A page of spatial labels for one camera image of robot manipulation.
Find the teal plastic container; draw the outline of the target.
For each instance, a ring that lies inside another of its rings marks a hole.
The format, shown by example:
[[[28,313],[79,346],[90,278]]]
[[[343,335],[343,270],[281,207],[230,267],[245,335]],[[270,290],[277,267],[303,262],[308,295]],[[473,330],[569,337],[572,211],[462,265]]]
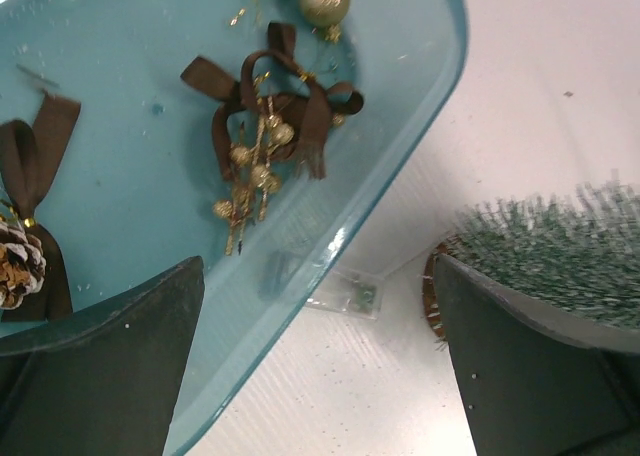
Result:
[[[237,74],[272,20],[296,26],[307,70],[324,85],[350,81],[364,107],[330,134],[325,179],[280,168],[266,220],[229,257],[211,211],[228,191],[216,105],[180,75],[198,55]],[[352,0],[335,45],[297,0],[1,0],[2,119],[31,120],[43,88],[82,105],[36,213],[61,246],[75,308],[204,261],[166,454],[195,445],[297,315],[446,102],[466,49],[463,0]]]

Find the small frosted christmas tree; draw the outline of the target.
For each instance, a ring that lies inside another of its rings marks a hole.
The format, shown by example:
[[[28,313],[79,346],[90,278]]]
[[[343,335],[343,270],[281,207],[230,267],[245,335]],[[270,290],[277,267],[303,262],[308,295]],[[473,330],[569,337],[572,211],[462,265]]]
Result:
[[[438,258],[508,292],[532,323],[579,346],[639,352],[639,192],[609,181],[572,198],[498,199],[457,213],[422,277],[426,322],[447,341]]]

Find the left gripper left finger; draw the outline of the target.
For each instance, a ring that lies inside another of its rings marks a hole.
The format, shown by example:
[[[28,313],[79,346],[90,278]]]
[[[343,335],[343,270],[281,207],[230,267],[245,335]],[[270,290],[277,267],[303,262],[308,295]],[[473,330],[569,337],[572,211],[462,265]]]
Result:
[[[3,337],[2,454],[162,454],[203,298],[203,260],[194,256]]]

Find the brown ribbon ornament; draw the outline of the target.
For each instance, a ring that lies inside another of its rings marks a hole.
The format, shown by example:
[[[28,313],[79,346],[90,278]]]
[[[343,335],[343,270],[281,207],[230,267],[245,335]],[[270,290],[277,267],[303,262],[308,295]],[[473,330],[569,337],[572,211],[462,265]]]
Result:
[[[270,195],[280,190],[273,164],[294,160],[310,178],[325,178],[324,148],[330,131],[364,107],[363,94],[351,83],[326,87],[296,61],[296,36],[293,25],[272,21],[266,48],[246,57],[238,78],[203,56],[194,58],[180,75],[187,86],[219,104],[211,137],[230,196],[216,201],[212,211],[228,224],[227,256],[242,251],[247,225],[265,219]],[[261,93],[268,76],[255,69],[264,58],[298,79],[307,94]]]

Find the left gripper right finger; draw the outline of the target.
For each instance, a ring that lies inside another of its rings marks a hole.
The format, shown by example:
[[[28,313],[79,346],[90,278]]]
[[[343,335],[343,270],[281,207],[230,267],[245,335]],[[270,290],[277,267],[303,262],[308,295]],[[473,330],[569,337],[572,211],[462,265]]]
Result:
[[[479,455],[636,455],[639,333],[572,315],[448,255],[434,287]]]

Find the clear battery box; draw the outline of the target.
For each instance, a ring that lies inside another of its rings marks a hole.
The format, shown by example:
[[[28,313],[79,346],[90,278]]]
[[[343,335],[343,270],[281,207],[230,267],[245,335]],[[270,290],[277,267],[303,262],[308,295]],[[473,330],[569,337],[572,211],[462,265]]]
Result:
[[[345,268],[331,270],[307,298],[305,306],[344,316],[376,320],[385,282],[377,276]]]

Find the pine cone ornament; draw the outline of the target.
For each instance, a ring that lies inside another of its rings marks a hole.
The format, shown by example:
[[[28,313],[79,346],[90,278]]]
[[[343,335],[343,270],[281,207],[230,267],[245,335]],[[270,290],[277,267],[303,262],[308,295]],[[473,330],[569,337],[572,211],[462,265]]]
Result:
[[[41,241],[1,218],[1,308],[15,310],[44,284],[46,258]]]

